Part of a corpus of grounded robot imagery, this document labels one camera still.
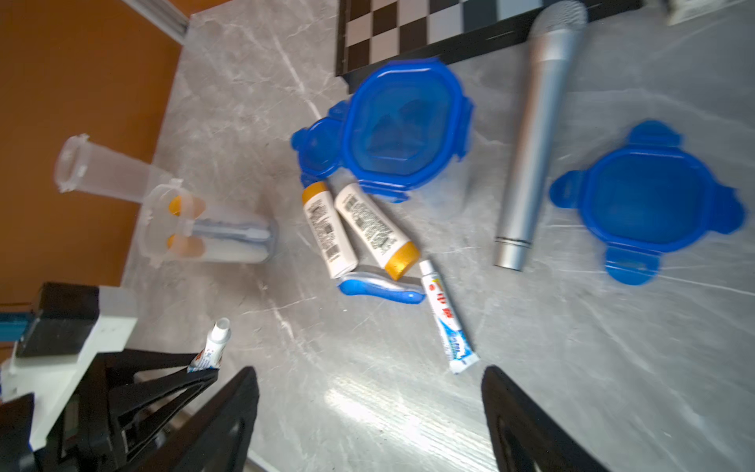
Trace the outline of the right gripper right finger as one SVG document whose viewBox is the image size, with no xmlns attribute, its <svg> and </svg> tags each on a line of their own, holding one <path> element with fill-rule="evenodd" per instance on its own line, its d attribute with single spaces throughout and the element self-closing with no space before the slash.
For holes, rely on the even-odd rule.
<svg viewBox="0 0 755 472">
<path fill-rule="evenodd" d="M 499 470 L 607 471 L 501 368 L 485 369 L 481 392 Z"/>
</svg>

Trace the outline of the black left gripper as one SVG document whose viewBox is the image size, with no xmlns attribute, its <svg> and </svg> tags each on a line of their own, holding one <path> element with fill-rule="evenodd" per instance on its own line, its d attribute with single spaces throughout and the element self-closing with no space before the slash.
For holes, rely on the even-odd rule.
<svg viewBox="0 0 755 472">
<path fill-rule="evenodd" d="M 163 353 L 125 349 L 100 353 L 88 376 L 106 376 L 112 466 L 131 466 L 147 454 L 147 446 L 173 417 L 216 382 L 218 371 L 189 373 L 192 353 Z M 151 372 L 153 380 L 137 382 L 135 375 Z M 47 436 L 46 446 L 33 451 L 31 423 L 35 397 L 23 395 L 1 405 L 1 470 L 64 471 L 63 415 Z"/>
</svg>

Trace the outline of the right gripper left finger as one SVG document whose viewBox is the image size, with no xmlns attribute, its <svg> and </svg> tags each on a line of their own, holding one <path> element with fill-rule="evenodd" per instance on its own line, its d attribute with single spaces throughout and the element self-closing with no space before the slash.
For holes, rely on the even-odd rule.
<svg viewBox="0 0 755 472">
<path fill-rule="evenodd" d="M 256 371 L 246 367 L 137 470 L 242 471 L 259 399 Z"/>
</svg>

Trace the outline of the clear plastic container back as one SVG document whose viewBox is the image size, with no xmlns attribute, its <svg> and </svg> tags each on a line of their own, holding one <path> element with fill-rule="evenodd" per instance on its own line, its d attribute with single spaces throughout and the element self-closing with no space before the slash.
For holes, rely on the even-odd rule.
<svg viewBox="0 0 755 472">
<path fill-rule="evenodd" d="M 155 267 L 165 262 L 260 264 L 273 255 L 275 223 L 245 208 L 201 197 L 175 180 L 141 208 L 135 239 Z"/>
</svg>

